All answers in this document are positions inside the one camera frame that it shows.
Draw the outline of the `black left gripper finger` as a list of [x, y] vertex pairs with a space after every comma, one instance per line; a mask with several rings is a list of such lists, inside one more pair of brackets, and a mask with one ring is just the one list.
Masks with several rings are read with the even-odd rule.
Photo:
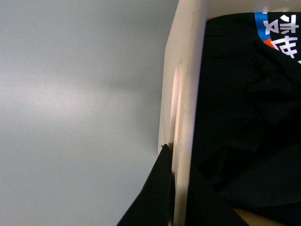
[[162, 146], [142, 190], [125, 212], [118, 226], [168, 226], [173, 218], [173, 153]]

